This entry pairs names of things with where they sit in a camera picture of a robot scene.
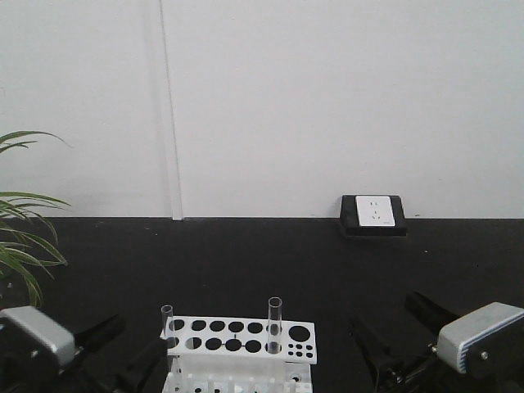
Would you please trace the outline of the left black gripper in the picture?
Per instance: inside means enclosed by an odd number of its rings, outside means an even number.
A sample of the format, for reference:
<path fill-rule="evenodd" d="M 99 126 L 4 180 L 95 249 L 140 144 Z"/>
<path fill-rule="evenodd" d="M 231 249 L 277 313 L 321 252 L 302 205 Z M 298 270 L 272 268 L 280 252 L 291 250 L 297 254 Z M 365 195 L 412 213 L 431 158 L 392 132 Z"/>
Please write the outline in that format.
<path fill-rule="evenodd" d="M 167 355 L 168 342 L 157 337 L 134 356 L 118 374 L 94 377 L 84 368 L 89 353 L 98 352 L 125 329 L 125 320 L 118 314 L 75 334 L 78 350 L 71 363 L 52 382 L 53 392 L 142 392 L 151 373 Z"/>

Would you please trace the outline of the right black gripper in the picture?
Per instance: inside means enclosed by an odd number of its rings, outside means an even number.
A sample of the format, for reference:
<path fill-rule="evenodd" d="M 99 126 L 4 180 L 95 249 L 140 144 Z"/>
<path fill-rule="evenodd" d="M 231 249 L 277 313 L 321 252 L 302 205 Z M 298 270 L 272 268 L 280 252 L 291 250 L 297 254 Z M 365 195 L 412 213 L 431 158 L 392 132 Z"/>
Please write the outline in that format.
<path fill-rule="evenodd" d="M 418 291 L 406 295 L 404 307 L 436 340 L 444 326 L 459 318 Z M 435 355 L 404 362 L 391 354 L 390 346 L 359 316 L 350 319 L 350 334 L 368 367 L 375 392 L 450 392 L 444 381 L 444 364 Z"/>

